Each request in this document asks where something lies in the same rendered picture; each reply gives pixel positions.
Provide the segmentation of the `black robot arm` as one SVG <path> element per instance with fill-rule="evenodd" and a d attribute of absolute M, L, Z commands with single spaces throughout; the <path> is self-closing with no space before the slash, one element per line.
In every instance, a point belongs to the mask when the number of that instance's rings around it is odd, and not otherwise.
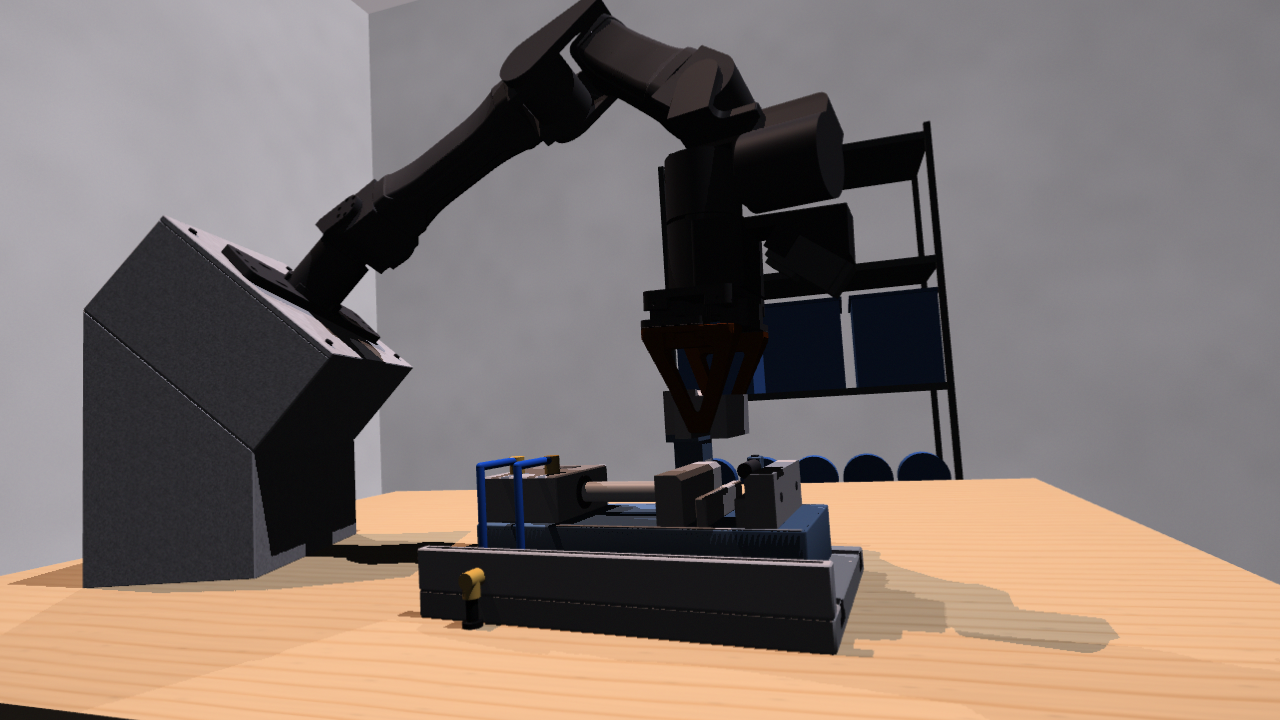
<path fill-rule="evenodd" d="M 577 74 L 561 56 L 576 35 Z M 828 95 L 762 109 L 730 55 L 639 35 L 602 0 L 575 3 L 526 38 L 465 122 L 319 219 L 323 237 L 294 272 L 229 243 L 221 254 L 253 284 L 376 343 L 380 336 L 340 305 L 365 265 L 396 269 L 461 193 L 541 141 L 579 138 L 618 97 L 685 146 L 664 161 L 667 225 L 690 214 L 731 214 L 691 222 L 694 286 L 733 283 L 764 299 L 765 241 L 765 264 L 840 297 L 858 272 L 847 202 L 742 217 L 742 205 L 759 214 L 842 193 L 844 129 Z"/>

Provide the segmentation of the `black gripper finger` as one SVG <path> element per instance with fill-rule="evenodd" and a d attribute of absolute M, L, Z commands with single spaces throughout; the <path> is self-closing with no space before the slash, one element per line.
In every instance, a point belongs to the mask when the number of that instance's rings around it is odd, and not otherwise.
<path fill-rule="evenodd" d="M 641 329 L 641 340 L 646 346 L 657 369 L 660 372 L 669 393 L 675 398 L 678 413 L 690 433 L 709 433 L 714 421 L 724 383 L 730 374 L 742 325 L 736 323 L 669 325 Z M 689 392 L 672 357 L 675 348 L 713 347 L 714 354 L 700 411 L 692 406 Z"/>
<path fill-rule="evenodd" d="M 760 363 L 767 343 L 768 343 L 767 332 L 741 333 L 736 352 L 744 352 L 744 357 L 731 395 L 748 393 L 748 387 L 753 380 L 753 375 L 756 372 L 756 366 Z M 714 354 L 714 348 L 713 347 L 684 348 L 684 351 L 689 357 L 689 363 L 690 366 L 692 368 L 695 379 L 698 380 L 699 389 L 701 391 L 701 395 L 705 395 L 707 382 L 710 372 L 707 363 L 707 355 Z"/>

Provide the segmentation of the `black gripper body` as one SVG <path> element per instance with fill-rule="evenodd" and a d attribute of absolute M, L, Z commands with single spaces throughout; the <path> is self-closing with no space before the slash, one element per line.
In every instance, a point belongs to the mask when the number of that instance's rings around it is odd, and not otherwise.
<path fill-rule="evenodd" d="M 690 214 L 667 225 L 669 290 L 643 292 L 643 307 L 650 311 L 650 320 L 641 320 L 641 329 L 721 322 L 742 325 L 742 333 L 768 333 L 768 325 L 763 324 L 763 299 L 733 283 L 694 286 L 691 222 L 724 215 L 731 214 Z"/>

